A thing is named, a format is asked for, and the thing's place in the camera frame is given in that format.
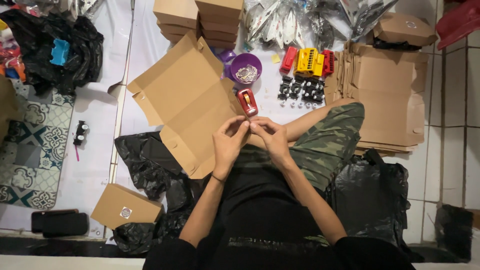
patterned rug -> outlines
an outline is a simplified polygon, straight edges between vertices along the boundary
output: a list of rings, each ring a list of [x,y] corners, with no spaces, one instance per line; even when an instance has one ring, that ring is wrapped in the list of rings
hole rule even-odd
[[[11,121],[0,146],[0,202],[48,210],[55,205],[74,98],[35,96],[12,80],[24,120]]]

camouflage shorts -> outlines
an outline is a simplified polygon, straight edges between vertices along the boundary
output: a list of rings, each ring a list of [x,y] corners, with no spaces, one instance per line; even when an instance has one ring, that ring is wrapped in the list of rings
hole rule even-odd
[[[324,191],[352,157],[364,117],[361,103],[332,108],[290,147],[292,158],[314,187]],[[274,167],[268,152],[252,145],[243,147],[234,168],[260,167]]]

person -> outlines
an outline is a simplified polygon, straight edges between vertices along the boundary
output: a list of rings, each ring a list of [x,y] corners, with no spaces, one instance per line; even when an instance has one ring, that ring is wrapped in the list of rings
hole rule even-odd
[[[213,134],[212,176],[179,238],[152,248],[144,270],[414,269],[390,243],[347,237],[324,200],[363,119],[361,103],[341,99],[286,125],[225,122]]]

hand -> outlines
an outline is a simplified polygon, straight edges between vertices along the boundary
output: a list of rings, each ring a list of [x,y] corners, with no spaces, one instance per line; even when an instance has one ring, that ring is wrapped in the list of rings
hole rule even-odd
[[[213,133],[213,145],[215,148],[215,168],[213,175],[224,181],[233,163],[237,159],[240,149],[245,144],[245,135],[248,132],[249,123],[245,116],[236,116],[228,119],[219,130]]]
[[[293,159],[290,156],[287,142],[287,129],[267,117],[255,117],[251,120],[250,129],[265,142],[273,163],[284,168]]]

black t-shirt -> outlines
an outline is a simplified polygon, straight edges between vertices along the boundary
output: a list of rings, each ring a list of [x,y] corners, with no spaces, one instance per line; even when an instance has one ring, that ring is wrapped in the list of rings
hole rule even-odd
[[[392,244],[344,237],[330,246],[280,172],[232,171],[218,217],[198,247],[176,239],[154,247],[144,270],[414,269]]]

